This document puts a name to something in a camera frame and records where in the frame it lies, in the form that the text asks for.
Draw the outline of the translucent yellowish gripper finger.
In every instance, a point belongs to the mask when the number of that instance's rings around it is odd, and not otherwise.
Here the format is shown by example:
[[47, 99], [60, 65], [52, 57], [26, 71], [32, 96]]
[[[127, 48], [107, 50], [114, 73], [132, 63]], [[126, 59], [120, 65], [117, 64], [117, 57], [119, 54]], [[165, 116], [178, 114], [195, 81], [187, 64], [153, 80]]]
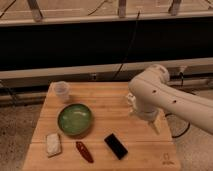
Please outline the translucent yellowish gripper finger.
[[160, 119], [156, 119], [153, 122], [149, 123], [150, 127], [155, 131], [156, 134], [161, 132], [161, 121]]

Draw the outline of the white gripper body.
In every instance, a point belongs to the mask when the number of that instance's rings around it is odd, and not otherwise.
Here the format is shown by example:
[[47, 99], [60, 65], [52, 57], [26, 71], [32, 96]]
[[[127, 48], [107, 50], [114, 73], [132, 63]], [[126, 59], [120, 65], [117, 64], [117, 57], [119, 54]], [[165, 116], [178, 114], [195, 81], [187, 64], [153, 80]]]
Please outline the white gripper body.
[[157, 107], [138, 99], [133, 102], [133, 111], [139, 118], [148, 122], [154, 122], [159, 113]]

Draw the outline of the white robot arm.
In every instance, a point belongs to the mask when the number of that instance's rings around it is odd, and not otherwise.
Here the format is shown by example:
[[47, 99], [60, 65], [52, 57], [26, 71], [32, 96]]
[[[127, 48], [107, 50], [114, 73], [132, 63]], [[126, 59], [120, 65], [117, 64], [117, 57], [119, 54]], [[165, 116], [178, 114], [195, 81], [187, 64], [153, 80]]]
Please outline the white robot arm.
[[133, 113], [153, 122], [162, 108], [213, 135], [213, 100], [172, 88], [169, 80], [168, 70], [159, 64], [135, 76], [129, 82]]

